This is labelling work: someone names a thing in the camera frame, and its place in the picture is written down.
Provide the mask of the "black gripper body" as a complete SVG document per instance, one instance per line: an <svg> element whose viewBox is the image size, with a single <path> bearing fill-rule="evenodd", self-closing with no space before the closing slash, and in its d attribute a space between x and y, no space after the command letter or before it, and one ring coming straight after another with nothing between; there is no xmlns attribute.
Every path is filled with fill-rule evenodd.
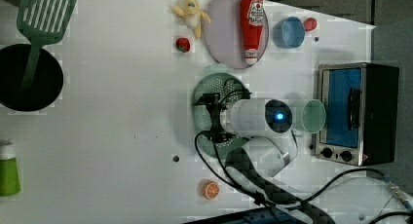
<svg viewBox="0 0 413 224"><path fill-rule="evenodd" d="M211 120L211 132L215 134L223 133L224 129L222 128L220 121L221 105L219 104L219 102L214 101L212 103L209 103L207 105L207 111Z"/></svg>

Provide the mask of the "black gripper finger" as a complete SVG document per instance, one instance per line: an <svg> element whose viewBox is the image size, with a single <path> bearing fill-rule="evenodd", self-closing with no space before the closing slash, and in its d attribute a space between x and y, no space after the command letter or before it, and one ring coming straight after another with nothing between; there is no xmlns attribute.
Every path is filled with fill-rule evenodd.
<svg viewBox="0 0 413 224"><path fill-rule="evenodd" d="M203 135L213 143L227 142L234 137L226 131L204 131Z"/></svg>
<svg viewBox="0 0 413 224"><path fill-rule="evenodd" d="M203 93L195 102L195 106L209 106L212 104L217 104L220 99L220 93Z"/></svg>

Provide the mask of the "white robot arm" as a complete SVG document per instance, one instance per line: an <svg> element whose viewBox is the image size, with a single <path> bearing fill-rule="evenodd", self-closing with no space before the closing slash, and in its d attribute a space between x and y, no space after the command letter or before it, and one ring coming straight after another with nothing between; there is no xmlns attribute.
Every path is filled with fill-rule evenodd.
<svg viewBox="0 0 413 224"><path fill-rule="evenodd" d="M323 210L269 181L297 157L290 106L265 98L228 102L219 93L204 93L194 105L208 113L210 129L200 135L210 141L230 186L260 205L290 205L315 224L335 224Z"/></svg>

